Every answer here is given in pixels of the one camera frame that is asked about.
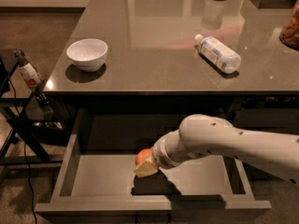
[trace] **glass jar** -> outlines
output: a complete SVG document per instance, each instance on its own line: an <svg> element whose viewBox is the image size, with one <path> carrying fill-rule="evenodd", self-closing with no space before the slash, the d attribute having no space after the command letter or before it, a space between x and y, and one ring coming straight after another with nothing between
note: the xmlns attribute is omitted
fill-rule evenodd
<svg viewBox="0 0 299 224"><path fill-rule="evenodd" d="M279 38L286 46L299 50L299 5L294 7L292 17L284 25Z"/></svg>

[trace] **floor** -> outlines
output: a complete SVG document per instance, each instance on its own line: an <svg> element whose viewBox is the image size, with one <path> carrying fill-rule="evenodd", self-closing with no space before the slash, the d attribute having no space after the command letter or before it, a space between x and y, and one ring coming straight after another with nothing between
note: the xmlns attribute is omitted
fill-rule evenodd
<svg viewBox="0 0 299 224"><path fill-rule="evenodd" d="M0 48L22 49L28 60L35 65L43 78L47 79L56 64L61 50L74 30L79 18L78 13L0 13ZM13 79L19 87L19 95L28 95L30 91L23 86L20 77ZM4 118L0 118L0 146L10 130ZM44 145L50 154L63 154L65 147ZM9 152L11 155L22 155L23 141L20 141ZM0 182L0 223L35 223L31 212L32 193L28 185L27 166L18 166L4 170L4 180ZM31 170L31 183L35 192L35 203L46 203L55 185L59 172L58 167L39 167ZM254 221L240 220L236 223L248 224L295 224L299 223L299 188L293 184L268 179L251 180L255 198L269 200L273 209L256 218ZM43 217L37 216L39 224L49 224Z"/></svg>

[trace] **countertop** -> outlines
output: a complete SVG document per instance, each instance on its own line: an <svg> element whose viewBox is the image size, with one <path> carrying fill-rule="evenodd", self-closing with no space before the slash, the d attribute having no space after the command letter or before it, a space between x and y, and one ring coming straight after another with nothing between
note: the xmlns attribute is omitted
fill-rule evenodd
<svg viewBox="0 0 299 224"><path fill-rule="evenodd" d="M91 0L44 92L102 94L298 94L299 51L279 40L291 9L258 9L250 0ZM242 63L231 75L194 47L213 35ZM106 63L86 73L66 49L83 38L108 44Z"/></svg>

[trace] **white bowl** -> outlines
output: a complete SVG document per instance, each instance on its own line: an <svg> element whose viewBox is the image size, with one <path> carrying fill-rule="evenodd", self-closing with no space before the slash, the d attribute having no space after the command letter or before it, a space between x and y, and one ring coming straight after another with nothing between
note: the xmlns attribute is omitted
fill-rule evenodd
<svg viewBox="0 0 299 224"><path fill-rule="evenodd" d="M107 44L98 39L79 40L68 47L66 55L77 68L97 71L106 61Z"/></svg>

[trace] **bottle cap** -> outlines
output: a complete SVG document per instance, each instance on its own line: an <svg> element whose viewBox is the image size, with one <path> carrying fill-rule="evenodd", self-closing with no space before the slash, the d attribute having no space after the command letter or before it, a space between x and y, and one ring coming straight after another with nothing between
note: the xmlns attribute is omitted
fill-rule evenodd
<svg viewBox="0 0 299 224"><path fill-rule="evenodd" d="M202 41L203 38L204 37L202 35L200 35L200 34L198 34L198 35L195 36L195 41L197 42L198 45L200 45L200 43L201 43L201 41Z"/></svg>

